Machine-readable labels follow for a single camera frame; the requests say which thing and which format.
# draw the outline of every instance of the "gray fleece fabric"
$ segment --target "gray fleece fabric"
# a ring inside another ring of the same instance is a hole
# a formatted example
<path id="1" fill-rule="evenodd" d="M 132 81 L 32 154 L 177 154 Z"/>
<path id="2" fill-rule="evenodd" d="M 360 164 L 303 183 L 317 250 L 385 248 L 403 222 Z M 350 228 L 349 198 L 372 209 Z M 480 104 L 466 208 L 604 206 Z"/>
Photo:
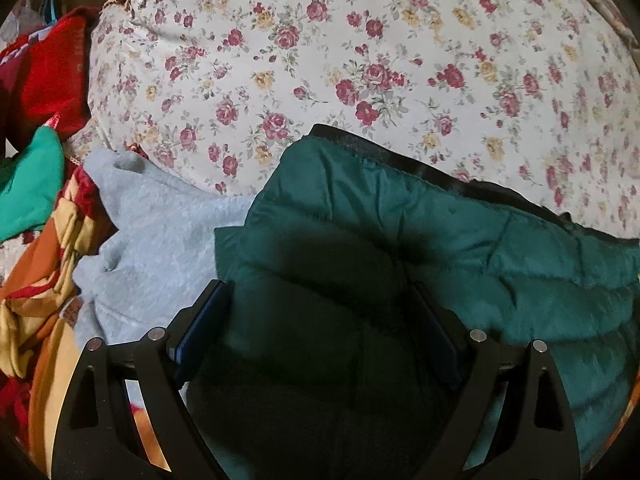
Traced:
<path id="1" fill-rule="evenodd" d="M 95 149 L 84 169 L 118 232 L 73 273 L 84 300 L 74 330 L 80 349 L 94 336 L 138 340 L 193 304 L 218 276 L 214 229 L 243 225 L 254 200 L 209 194 L 133 152 Z M 142 406 L 137 386 L 130 400 Z"/>

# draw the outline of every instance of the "bolt head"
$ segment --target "bolt head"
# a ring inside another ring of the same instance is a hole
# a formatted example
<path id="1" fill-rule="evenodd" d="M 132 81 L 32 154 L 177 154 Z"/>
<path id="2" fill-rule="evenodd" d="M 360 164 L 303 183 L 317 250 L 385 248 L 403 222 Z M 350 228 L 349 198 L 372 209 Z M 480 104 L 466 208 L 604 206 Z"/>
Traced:
<path id="1" fill-rule="evenodd" d="M 151 341 L 158 341 L 159 339 L 162 339 L 164 337 L 164 328 L 156 326 L 155 328 L 149 330 L 146 335 L 149 339 L 151 339 Z"/>
<path id="2" fill-rule="evenodd" d="M 469 337 L 477 343 L 486 341 L 486 334 L 478 328 L 475 328 L 471 332 L 469 332 Z"/>
<path id="3" fill-rule="evenodd" d="M 86 342 L 86 348 L 89 352 L 97 350 L 98 348 L 100 348 L 100 346 L 102 346 L 102 339 L 100 339 L 99 337 L 91 338 Z"/>
<path id="4" fill-rule="evenodd" d="M 540 341 L 540 339 L 536 339 L 533 342 L 533 348 L 542 354 L 546 352 L 546 343 L 544 341 Z"/>

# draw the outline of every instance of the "floral bedsheet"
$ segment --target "floral bedsheet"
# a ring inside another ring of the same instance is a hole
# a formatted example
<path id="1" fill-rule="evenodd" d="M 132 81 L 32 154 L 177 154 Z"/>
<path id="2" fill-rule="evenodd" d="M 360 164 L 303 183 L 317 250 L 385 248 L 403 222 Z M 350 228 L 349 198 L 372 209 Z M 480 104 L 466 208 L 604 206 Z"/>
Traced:
<path id="1" fill-rule="evenodd" d="M 320 122 L 640 234 L 640 76 L 585 0 L 130 0 L 92 41 L 76 156 L 245 194 Z"/>

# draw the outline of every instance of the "black clamp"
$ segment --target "black clamp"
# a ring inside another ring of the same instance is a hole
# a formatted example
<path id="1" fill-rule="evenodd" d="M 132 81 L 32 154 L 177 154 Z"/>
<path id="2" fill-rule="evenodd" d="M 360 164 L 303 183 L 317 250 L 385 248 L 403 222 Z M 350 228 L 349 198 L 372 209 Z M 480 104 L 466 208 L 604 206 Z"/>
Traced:
<path id="1" fill-rule="evenodd" d="M 213 281 L 167 329 L 140 341 L 84 348 L 58 423 L 53 480 L 226 480 L 178 391 L 193 378 L 218 336 L 230 298 Z M 505 345 L 412 283 L 404 302 L 409 326 L 434 376 L 458 396 L 440 439 L 414 480 L 578 480 L 577 438 L 562 381 L 546 344 Z M 125 380 L 140 383 L 145 407 L 171 472 L 151 465 L 130 410 Z M 508 382 L 483 464 L 464 470 L 497 381 Z"/>

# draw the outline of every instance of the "green fabric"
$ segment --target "green fabric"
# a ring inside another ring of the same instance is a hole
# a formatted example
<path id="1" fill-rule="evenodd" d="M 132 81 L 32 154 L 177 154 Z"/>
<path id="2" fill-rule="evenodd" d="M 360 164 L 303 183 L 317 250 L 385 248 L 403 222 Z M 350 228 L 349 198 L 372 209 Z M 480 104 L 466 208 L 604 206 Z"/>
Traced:
<path id="1" fill-rule="evenodd" d="M 47 126 L 23 152 L 0 160 L 0 242 L 44 227 L 62 188 L 64 163 L 58 134 Z"/>
<path id="2" fill-rule="evenodd" d="M 245 226 L 216 232 L 216 260 L 233 305 L 188 407 L 232 480 L 406 478 L 419 464 L 452 399 L 412 346 L 407 274 L 468 328 L 548 343 L 583 463 L 638 370 L 638 244 L 461 197 L 325 139 L 286 150 Z"/>

